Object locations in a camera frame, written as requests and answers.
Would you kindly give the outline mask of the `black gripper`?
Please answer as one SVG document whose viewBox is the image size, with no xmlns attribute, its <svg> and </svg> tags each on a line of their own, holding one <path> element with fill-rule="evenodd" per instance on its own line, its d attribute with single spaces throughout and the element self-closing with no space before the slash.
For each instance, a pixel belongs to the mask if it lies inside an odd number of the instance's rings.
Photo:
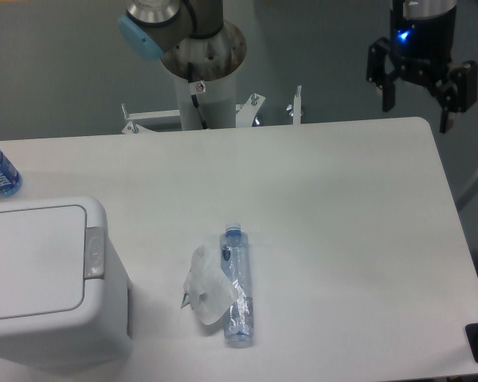
<svg viewBox="0 0 478 382">
<path fill-rule="evenodd" d="M 382 94 L 382 110 L 396 102 L 396 79 L 431 88 L 441 106 L 439 132 L 453 127 L 456 114 L 477 101 L 478 63 L 451 64 L 456 1 L 390 1 L 390 40 L 368 48 L 366 80 Z M 386 58 L 394 66 L 386 71 Z"/>
</svg>

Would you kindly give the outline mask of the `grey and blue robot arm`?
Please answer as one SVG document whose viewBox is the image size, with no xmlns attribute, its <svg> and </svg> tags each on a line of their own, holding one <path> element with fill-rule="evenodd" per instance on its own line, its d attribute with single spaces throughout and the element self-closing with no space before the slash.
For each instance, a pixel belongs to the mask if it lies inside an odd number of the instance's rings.
<svg viewBox="0 0 478 382">
<path fill-rule="evenodd" d="M 453 62 L 454 1 L 392 1 L 390 35 L 368 48 L 366 80 L 396 102 L 397 80 L 425 88 L 441 107 L 441 132 L 477 100 L 478 64 Z M 245 60 L 243 33 L 220 1 L 132 1 L 119 31 L 143 59 L 160 61 L 174 80 L 182 129 L 249 127 L 264 99 L 236 105 L 235 75 Z"/>
</svg>

